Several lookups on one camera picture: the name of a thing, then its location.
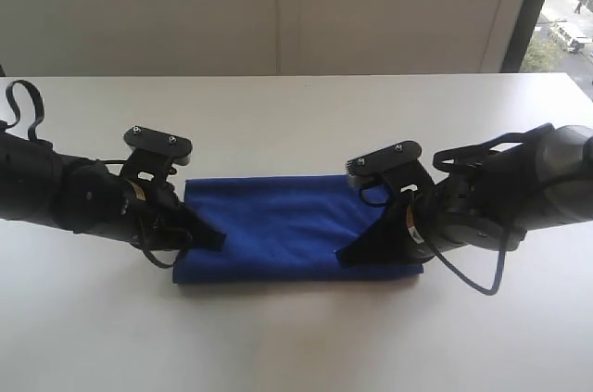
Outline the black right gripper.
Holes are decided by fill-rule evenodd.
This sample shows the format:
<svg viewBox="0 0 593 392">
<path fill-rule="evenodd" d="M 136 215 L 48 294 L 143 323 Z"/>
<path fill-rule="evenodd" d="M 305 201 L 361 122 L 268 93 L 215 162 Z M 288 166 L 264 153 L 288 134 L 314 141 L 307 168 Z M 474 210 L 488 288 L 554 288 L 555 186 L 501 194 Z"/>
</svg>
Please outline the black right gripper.
<svg viewBox="0 0 593 392">
<path fill-rule="evenodd" d="M 393 196 L 389 209 L 353 242 L 336 251 L 341 268 L 428 262 L 435 257 L 430 231 L 432 197 L 406 189 Z"/>
</svg>

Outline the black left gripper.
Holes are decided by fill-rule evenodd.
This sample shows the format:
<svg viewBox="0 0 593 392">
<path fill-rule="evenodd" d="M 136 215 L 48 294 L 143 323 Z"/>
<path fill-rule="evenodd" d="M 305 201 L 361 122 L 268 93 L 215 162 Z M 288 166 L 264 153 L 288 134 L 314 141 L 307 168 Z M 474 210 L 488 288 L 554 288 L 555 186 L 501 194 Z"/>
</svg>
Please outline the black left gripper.
<svg viewBox="0 0 593 392">
<path fill-rule="evenodd" d="M 106 237 L 149 251 L 205 249 L 221 251 L 226 234 L 183 204 L 170 183 L 116 177 L 121 201 L 106 223 Z"/>
</svg>

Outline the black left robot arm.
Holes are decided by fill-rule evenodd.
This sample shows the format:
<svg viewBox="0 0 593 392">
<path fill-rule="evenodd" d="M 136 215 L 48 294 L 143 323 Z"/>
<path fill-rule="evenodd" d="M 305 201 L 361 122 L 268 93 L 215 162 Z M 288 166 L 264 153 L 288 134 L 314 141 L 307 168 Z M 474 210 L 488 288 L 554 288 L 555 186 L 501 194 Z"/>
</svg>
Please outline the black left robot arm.
<svg viewBox="0 0 593 392">
<path fill-rule="evenodd" d="M 145 127 L 123 135 L 120 172 L 104 160 L 1 135 L 1 217 L 121 241 L 143 251 L 221 249 L 225 234 L 177 196 L 168 178 L 189 162 L 190 140 Z"/>
</svg>

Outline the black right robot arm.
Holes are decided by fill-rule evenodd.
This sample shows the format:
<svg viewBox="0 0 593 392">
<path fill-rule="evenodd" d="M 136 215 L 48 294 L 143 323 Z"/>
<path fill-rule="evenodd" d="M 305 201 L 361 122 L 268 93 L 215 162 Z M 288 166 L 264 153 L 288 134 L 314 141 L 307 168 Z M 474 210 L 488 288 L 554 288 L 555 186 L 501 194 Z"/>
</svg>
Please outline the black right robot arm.
<svg viewBox="0 0 593 392">
<path fill-rule="evenodd" d="M 343 268 L 425 263 L 473 246 L 515 250 L 531 231 L 592 219 L 592 130 L 550 123 L 435 153 L 435 182 L 421 146 L 398 142 L 347 162 L 359 193 L 382 186 L 378 220 L 336 258 Z"/>
</svg>

